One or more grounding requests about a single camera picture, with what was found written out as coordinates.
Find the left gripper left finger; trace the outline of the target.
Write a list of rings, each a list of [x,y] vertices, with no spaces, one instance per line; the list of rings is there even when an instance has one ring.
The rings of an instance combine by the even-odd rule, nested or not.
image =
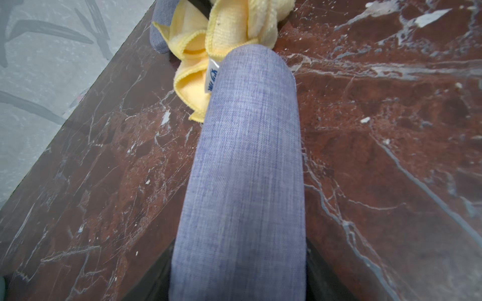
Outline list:
[[[173,240],[140,281],[122,298],[122,301],[169,300],[174,245]]]

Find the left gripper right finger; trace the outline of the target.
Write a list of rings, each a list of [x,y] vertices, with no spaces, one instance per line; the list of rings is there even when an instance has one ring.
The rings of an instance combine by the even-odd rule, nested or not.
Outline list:
[[[306,301],[356,301],[309,239],[306,250]]]

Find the yellow microfiber cloth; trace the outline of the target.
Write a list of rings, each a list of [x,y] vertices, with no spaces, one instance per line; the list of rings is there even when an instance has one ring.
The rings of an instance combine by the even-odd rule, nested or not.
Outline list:
[[[170,26],[153,25],[169,51],[181,61],[173,80],[179,98],[202,123],[219,64],[245,45],[273,48],[277,25],[294,9],[294,1],[180,1]]]

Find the blue-grey fabric eyeglass case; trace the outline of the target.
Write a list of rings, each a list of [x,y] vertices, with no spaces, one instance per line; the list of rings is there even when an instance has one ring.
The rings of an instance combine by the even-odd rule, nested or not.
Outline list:
[[[170,300],[305,300],[306,218],[296,82],[261,45],[215,80],[171,262]]]

